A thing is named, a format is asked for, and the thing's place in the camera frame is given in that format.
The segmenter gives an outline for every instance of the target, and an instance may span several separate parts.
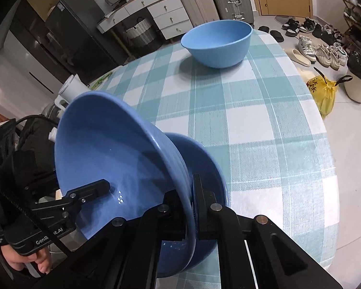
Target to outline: checkered tablecloth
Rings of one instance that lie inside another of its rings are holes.
[[[254,31],[242,63],[196,62],[180,44],[119,67],[98,90],[164,132],[202,143],[238,214],[267,215],[323,267],[336,250],[338,184],[326,130],[297,69],[274,38]],[[218,252],[160,288],[219,288]]]

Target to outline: blue plastic bowl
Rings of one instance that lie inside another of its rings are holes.
[[[245,58],[252,30],[243,21],[212,21],[191,29],[180,43],[203,65],[226,68]]]
[[[199,174],[203,187],[214,192],[217,202],[226,206],[227,192],[225,180],[218,164],[204,146],[184,135],[167,132],[166,136],[174,143],[182,155],[190,176],[192,174]],[[217,242],[215,240],[199,240],[197,238],[193,258],[184,271],[201,263],[209,256],[216,245]]]
[[[195,249],[191,179],[182,156],[158,128],[106,92],[81,94],[67,107],[55,143],[56,174],[62,194],[106,179],[110,194],[82,206],[76,224],[92,237],[114,217],[130,220],[176,189],[186,214],[187,236],[164,242],[158,277],[172,276],[190,262]]]

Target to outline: metal bolt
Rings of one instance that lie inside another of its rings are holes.
[[[160,206],[158,206],[158,211],[160,211],[161,213],[166,213],[169,209],[170,207],[167,204],[161,204]]]
[[[265,225],[268,223],[269,220],[265,215],[258,215],[256,217],[256,221],[261,225]]]
[[[122,218],[122,217],[115,217],[115,218],[111,221],[111,224],[112,224],[114,227],[122,226],[122,225],[124,224],[124,218]]]
[[[222,209],[222,206],[219,203],[213,203],[212,205],[210,205],[210,208],[213,211],[220,211]]]

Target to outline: black refrigerator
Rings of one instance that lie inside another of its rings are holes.
[[[45,22],[84,84],[123,65],[128,57],[111,35],[96,28],[103,17],[94,0],[60,0]]]

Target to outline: floor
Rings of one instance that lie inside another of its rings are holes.
[[[285,36],[274,16],[255,17],[255,29],[259,26],[281,32],[285,41],[282,48],[297,46],[298,39]],[[305,34],[316,39],[312,34]],[[318,68],[331,80],[338,80],[348,71],[325,68],[319,63],[302,70]],[[361,282],[361,104],[349,99],[342,84],[336,95],[333,111],[324,120],[333,157],[335,160],[340,192],[340,226],[336,256],[328,272],[344,289],[355,289]]]

